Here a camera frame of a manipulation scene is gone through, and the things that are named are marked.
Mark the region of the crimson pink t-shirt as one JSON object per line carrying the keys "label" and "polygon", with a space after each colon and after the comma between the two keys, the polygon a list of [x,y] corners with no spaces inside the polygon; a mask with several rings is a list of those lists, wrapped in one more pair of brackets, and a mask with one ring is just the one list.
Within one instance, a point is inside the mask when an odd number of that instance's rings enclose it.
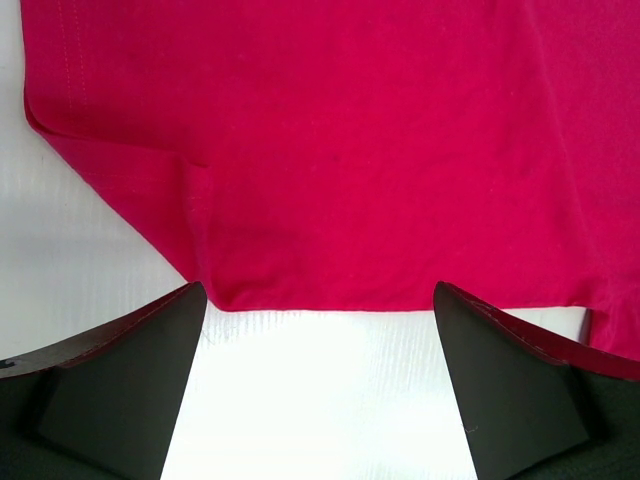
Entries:
{"label": "crimson pink t-shirt", "polygon": [[581,306],[639,356],[635,1],[25,1],[25,113],[226,311]]}

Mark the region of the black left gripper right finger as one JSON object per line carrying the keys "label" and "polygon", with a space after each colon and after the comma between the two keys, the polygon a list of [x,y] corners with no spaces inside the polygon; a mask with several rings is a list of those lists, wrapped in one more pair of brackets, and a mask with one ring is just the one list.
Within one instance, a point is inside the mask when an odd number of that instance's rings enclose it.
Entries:
{"label": "black left gripper right finger", "polygon": [[434,312],[480,479],[636,479],[639,363],[440,282]]}

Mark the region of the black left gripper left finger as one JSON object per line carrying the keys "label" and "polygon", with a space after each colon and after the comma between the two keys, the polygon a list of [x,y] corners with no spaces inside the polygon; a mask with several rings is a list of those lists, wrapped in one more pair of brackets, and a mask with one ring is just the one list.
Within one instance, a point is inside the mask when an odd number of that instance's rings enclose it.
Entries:
{"label": "black left gripper left finger", "polygon": [[2,360],[2,478],[160,478],[206,305],[203,286],[189,283]]}

